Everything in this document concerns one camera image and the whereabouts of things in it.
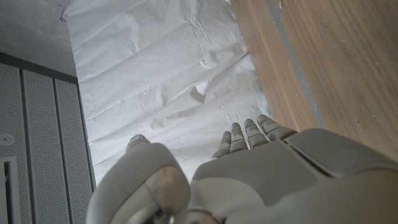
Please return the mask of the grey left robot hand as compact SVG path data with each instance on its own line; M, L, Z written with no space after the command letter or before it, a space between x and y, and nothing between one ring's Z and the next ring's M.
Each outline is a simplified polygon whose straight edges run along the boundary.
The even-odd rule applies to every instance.
M396 223L397 163L325 129L233 123L188 180L138 134L91 198L88 223Z

